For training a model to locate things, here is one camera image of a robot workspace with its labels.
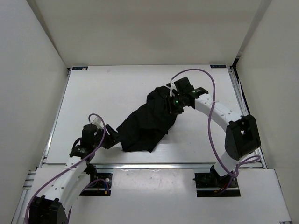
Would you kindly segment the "left blue corner label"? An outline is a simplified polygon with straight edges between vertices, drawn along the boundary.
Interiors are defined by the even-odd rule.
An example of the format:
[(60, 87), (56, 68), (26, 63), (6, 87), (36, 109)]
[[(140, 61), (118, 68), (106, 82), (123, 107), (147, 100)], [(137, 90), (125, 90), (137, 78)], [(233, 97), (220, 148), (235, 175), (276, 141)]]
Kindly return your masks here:
[(87, 70), (88, 66), (74, 66), (72, 70)]

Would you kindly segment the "blue corner label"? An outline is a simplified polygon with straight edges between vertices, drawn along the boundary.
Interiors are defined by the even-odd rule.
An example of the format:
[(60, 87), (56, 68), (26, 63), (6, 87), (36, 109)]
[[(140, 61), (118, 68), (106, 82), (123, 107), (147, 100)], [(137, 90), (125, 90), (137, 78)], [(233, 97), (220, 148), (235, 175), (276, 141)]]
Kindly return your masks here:
[(88, 66), (74, 66), (72, 70), (87, 70)]
[(225, 69), (226, 65), (221, 65), (221, 64), (211, 64), (210, 65), (211, 69)]

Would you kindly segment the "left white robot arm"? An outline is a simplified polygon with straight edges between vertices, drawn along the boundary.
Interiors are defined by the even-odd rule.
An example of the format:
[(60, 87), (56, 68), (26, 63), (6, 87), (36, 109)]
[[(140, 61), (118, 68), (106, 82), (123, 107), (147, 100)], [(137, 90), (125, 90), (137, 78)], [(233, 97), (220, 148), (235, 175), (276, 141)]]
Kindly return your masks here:
[(81, 137), (73, 143), (63, 171), (33, 194), (25, 211), (25, 223), (69, 223), (75, 201), (89, 187), (102, 186), (103, 195), (110, 195), (110, 179), (97, 173), (91, 159), (98, 148), (109, 149), (119, 142), (120, 135), (110, 125), (84, 125)]

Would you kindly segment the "black pleated skirt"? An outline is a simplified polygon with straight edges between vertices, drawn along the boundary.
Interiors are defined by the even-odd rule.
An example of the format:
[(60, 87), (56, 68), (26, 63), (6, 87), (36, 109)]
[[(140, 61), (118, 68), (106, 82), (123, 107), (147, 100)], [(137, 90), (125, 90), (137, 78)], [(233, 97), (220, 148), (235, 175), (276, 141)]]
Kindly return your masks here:
[(147, 95), (146, 103), (133, 111), (118, 127), (124, 152), (152, 152), (168, 134), (177, 116), (166, 110), (164, 97), (169, 95), (166, 86), (157, 87)]

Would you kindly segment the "right blue corner label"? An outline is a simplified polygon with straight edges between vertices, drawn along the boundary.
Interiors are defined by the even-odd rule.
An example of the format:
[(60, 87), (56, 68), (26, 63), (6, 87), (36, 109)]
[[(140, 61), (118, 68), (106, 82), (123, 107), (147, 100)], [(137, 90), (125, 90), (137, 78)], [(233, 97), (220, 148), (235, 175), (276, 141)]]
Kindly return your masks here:
[(226, 65), (221, 65), (221, 64), (211, 64), (210, 65), (211, 69), (225, 69)]

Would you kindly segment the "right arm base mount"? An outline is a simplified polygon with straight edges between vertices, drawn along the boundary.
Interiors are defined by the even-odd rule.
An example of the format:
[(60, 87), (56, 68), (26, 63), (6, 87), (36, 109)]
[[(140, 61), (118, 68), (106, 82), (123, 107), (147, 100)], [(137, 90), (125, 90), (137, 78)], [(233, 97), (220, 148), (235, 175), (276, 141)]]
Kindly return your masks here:
[(241, 197), (236, 177), (216, 177), (208, 168), (195, 168), (194, 178), (197, 198)]

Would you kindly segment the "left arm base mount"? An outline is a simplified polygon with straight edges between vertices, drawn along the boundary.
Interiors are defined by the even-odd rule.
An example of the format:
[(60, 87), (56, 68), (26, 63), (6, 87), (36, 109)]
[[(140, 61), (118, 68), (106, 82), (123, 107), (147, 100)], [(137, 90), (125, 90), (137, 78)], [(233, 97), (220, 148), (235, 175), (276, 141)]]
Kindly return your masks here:
[(113, 173), (98, 170), (95, 165), (89, 164), (86, 168), (90, 176), (90, 183), (80, 193), (81, 196), (111, 196)]

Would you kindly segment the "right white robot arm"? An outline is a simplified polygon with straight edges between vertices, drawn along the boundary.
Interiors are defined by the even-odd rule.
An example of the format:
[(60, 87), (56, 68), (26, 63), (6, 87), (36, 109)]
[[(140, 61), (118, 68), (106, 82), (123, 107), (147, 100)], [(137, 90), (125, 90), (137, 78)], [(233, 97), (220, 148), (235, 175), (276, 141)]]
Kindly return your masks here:
[(243, 116), (228, 109), (202, 87), (195, 89), (187, 77), (166, 85), (170, 93), (166, 96), (166, 107), (169, 113), (182, 114), (184, 107), (205, 114), (208, 121), (214, 121), (225, 132), (225, 152), (217, 157), (217, 162), (210, 169), (210, 182), (221, 186), (227, 180), (227, 175), (241, 160), (261, 146), (256, 119), (252, 115)]

